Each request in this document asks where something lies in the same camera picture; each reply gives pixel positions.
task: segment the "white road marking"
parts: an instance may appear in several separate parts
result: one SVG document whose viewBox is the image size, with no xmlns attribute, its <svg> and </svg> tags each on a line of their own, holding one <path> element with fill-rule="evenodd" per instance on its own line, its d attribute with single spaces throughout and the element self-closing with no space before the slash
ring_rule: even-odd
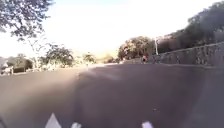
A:
<svg viewBox="0 0 224 128">
<path fill-rule="evenodd" d="M 58 123 L 54 113 L 51 114 L 51 117 L 48 119 L 45 128 L 61 128 L 61 125 Z"/>
<path fill-rule="evenodd" d="M 147 121 L 142 123 L 142 128 L 153 128 L 153 126 L 149 121 Z"/>
<path fill-rule="evenodd" d="M 79 123 L 72 124 L 71 128 L 81 128 L 82 126 Z"/>
</svg>

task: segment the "stone wall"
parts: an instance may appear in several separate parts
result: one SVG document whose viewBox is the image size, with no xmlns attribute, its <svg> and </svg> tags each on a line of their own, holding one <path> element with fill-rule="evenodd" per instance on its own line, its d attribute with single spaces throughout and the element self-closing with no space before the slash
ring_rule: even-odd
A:
<svg viewBox="0 0 224 128">
<path fill-rule="evenodd" d="M 224 42 L 153 55 L 149 63 L 224 67 Z"/>
</svg>

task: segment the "person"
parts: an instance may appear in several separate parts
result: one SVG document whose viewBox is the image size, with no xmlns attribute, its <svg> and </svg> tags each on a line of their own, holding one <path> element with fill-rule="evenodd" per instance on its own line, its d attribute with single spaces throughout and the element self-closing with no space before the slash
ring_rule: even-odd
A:
<svg viewBox="0 0 224 128">
<path fill-rule="evenodd" d="M 143 57 L 142 57 L 142 61 L 143 61 L 143 63 L 145 63 L 145 62 L 147 61 L 147 57 L 146 57 L 146 55 L 143 55 Z"/>
</svg>

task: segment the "lamp post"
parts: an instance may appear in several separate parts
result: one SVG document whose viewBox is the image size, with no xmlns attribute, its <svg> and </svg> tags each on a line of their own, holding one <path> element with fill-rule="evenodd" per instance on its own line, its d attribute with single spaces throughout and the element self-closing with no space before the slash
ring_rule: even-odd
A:
<svg viewBox="0 0 224 128">
<path fill-rule="evenodd" d="M 158 46 L 157 46 L 157 41 L 156 41 L 156 37 L 155 37 L 154 39 L 155 39 L 155 48 L 156 48 L 156 55 L 158 55 Z"/>
</svg>

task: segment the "asphalt road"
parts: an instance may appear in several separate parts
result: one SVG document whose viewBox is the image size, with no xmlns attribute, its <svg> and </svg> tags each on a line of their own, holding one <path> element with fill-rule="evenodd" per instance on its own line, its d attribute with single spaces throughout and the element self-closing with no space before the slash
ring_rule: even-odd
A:
<svg viewBox="0 0 224 128">
<path fill-rule="evenodd" d="M 82 70 L 0 78 L 7 127 L 45 128 L 52 113 L 62 128 L 74 122 L 140 128 L 144 121 L 154 128 L 224 126 L 223 69 L 133 64 Z"/>
</svg>

